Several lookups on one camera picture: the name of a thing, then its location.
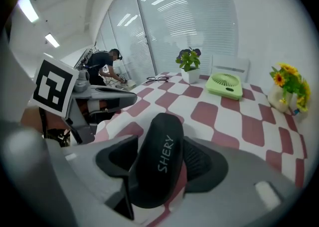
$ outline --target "man in black shirt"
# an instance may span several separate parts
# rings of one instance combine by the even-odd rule
[[[104,86],[104,80],[103,77],[111,77],[115,80],[124,83],[122,79],[120,79],[115,73],[113,69],[113,61],[116,61],[120,56],[120,52],[118,49],[112,49],[110,52],[96,52],[94,53],[91,58],[89,59],[87,63],[88,72],[90,75],[90,84],[91,85],[98,85],[98,86]],[[108,65],[109,73],[103,72],[103,67],[105,65]]]

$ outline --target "fan grille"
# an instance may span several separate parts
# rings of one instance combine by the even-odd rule
[[[214,82],[222,86],[233,87],[239,84],[238,79],[229,74],[218,73],[213,75],[211,78]]]

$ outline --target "vase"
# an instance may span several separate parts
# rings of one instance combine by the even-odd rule
[[[183,80],[188,84],[193,84],[193,83],[197,82],[199,79],[199,75],[200,75],[199,69],[196,69],[194,67],[191,67],[191,68],[193,68],[193,69],[189,70],[189,71],[184,71],[183,68],[180,69],[181,76],[182,76]]]
[[[267,97],[270,105],[280,112],[287,111],[290,105],[291,99],[293,97],[293,94],[286,92],[285,99],[287,103],[285,104],[280,102],[280,100],[283,98],[283,95],[284,95],[284,90],[280,86],[273,85]]]

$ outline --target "black t-shirt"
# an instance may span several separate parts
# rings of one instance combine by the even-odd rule
[[[91,67],[88,69],[90,77],[98,76],[99,70],[105,65],[113,66],[113,59],[107,52],[94,53],[86,66]]]

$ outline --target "ceiling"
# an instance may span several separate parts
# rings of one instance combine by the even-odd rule
[[[32,76],[43,52],[56,59],[92,44],[89,35],[95,0],[30,0],[39,19],[31,23],[16,7],[11,15],[10,47]],[[51,33],[60,44],[54,48],[45,36]]]

